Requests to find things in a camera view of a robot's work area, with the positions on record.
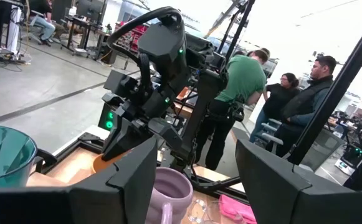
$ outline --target computer monitor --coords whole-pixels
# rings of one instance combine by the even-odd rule
[[[105,10],[103,0],[79,0],[77,6],[77,15],[85,16],[92,22],[101,23]]]

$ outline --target dark hair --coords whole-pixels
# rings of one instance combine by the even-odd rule
[[[241,50],[238,50],[233,54],[233,57],[235,57],[236,55],[245,55],[245,53]]]
[[[300,84],[300,81],[293,73],[284,73],[282,76],[287,77],[287,81],[292,85],[293,88],[298,87],[298,84]]]
[[[259,50],[255,50],[254,51],[254,55],[261,58],[261,60],[265,63],[268,61],[269,57],[270,57],[270,52],[268,49],[266,49],[265,47],[259,49]]]
[[[335,70],[337,61],[334,57],[332,56],[322,56],[322,57],[318,57],[316,60],[316,62],[319,62],[319,64],[323,67],[323,66],[327,66],[329,67],[329,72],[330,74],[333,73],[333,71]]]

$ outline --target lavender mug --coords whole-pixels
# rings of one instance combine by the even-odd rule
[[[183,174],[157,167],[145,224],[180,224],[192,199],[192,185]]]

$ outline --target gray floor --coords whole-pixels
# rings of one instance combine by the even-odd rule
[[[21,52],[26,50],[25,42],[21,48]],[[90,125],[98,123],[103,106],[101,97],[107,91],[101,85],[95,88],[91,88],[92,86],[102,84],[112,69],[124,73],[138,70],[132,62],[128,63],[126,70],[122,70],[125,59],[121,57],[110,68],[90,58],[71,56],[67,49],[60,50],[58,44],[48,47],[37,45],[33,41],[29,42],[24,60],[30,64],[0,68],[0,117],[14,114],[10,119],[0,121],[0,125],[27,133],[41,149],[49,152],[54,152]],[[79,94],[43,105],[49,100],[83,89],[85,91]],[[251,129],[253,124],[248,120],[250,113],[250,110],[245,110],[243,124],[236,123],[235,127],[241,130]],[[201,165],[204,165],[209,145],[210,141],[204,146]],[[229,177],[238,175],[235,148],[235,141],[228,135],[217,172]],[[327,161],[317,174],[342,184],[348,177],[333,164],[334,161]]]

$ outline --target pink cloth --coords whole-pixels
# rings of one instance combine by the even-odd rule
[[[219,210],[222,215],[236,220],[236,216],[241,215],[248,224],[257,224],[253,210],[250,206],[240,203],[228,196],[221,195],[219,197]]]

